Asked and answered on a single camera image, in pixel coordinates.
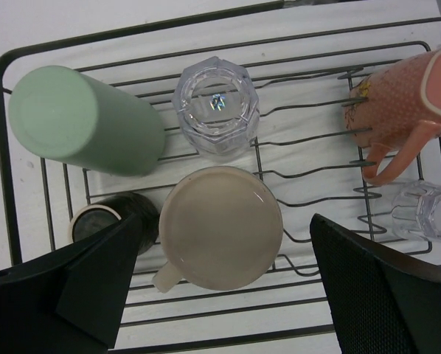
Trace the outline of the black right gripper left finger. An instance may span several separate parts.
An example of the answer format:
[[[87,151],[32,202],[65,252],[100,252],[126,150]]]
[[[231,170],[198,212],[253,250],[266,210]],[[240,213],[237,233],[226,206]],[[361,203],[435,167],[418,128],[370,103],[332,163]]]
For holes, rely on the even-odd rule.
[[[114,347],[140,228],[131,215],[0,270],[0,353],[107,353]]]

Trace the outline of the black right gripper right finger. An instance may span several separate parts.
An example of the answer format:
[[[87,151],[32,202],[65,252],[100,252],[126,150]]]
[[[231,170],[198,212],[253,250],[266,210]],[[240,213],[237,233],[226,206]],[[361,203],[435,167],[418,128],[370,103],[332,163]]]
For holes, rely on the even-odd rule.
[[[343,353],[441,353],[441,267],[315,214],[310,236]]]

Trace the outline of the clear faceted glass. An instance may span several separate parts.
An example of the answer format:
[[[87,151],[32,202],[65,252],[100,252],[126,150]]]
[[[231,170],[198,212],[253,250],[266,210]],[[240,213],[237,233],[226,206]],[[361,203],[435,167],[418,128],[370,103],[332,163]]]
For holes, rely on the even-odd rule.
[[[441,186],[406,182],[392,198],[390,216],[399,238],[441,243]]]
[[[208,159],[235,159],[257,136],[260,100],[250,75],[217,56],[181,73],[172,104],[183,135]]]

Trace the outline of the beige ceramic mug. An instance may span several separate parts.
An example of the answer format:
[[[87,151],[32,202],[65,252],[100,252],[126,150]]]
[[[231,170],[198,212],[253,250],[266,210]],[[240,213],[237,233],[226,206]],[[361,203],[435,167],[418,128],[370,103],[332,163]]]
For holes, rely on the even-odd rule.
[[[153,277],[162,293],[185,279],[213,291],[247,286],[273,265],[283,221],[270,189],[236,167],[197,170],[163,204],[159,238],[167,262]]]

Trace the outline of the light green tall cup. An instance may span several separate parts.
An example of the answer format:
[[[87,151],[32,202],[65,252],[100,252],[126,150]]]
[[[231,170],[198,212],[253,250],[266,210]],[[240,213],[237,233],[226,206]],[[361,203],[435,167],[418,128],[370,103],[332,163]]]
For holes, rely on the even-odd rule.
[[[8,117],[29,152],[101,173],[146,175],[165,148],[164,124],[150,103],[64,66],[22,77]]]

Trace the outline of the pink dotted mug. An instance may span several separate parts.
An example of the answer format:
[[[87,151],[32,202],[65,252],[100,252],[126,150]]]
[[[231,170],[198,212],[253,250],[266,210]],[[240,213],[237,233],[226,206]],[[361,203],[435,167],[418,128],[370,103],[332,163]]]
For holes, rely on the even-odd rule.
[[[345,128],[368,151],[366,183],[394,181],[432,139],[441,136],[441,49],[401,60],[350,91]]]

